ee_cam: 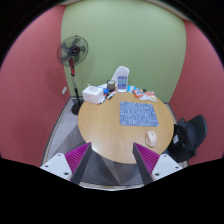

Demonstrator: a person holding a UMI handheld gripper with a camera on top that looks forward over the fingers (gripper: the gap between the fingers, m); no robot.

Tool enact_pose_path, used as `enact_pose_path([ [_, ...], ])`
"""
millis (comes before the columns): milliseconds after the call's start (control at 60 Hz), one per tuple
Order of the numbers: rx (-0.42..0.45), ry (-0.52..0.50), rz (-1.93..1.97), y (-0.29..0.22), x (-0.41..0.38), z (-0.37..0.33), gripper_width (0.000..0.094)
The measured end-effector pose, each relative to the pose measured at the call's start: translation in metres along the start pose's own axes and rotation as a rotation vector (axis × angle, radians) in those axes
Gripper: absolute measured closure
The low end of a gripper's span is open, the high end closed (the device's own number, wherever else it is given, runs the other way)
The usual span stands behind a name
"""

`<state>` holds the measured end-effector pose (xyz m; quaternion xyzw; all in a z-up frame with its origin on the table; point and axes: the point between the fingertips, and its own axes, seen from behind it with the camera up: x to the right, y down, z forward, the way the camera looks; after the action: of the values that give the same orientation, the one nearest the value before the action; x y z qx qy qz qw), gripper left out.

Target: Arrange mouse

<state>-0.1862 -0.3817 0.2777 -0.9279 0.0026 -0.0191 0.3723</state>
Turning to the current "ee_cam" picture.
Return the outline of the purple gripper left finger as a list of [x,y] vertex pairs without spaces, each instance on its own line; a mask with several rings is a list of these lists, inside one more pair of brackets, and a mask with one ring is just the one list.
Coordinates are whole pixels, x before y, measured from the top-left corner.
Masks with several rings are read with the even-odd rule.
[[75,184],[79,184],[91,153],[91,143],[86,143],[66,154],[56,153],[41,166],[41,169]]

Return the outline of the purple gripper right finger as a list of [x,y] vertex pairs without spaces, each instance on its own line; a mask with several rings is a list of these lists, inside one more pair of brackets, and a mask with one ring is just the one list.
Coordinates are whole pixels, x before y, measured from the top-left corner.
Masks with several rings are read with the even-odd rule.
[[159,155],[138,143],[133,144],[132,153],[137,162],[144,185],[182,169],[168,154]]

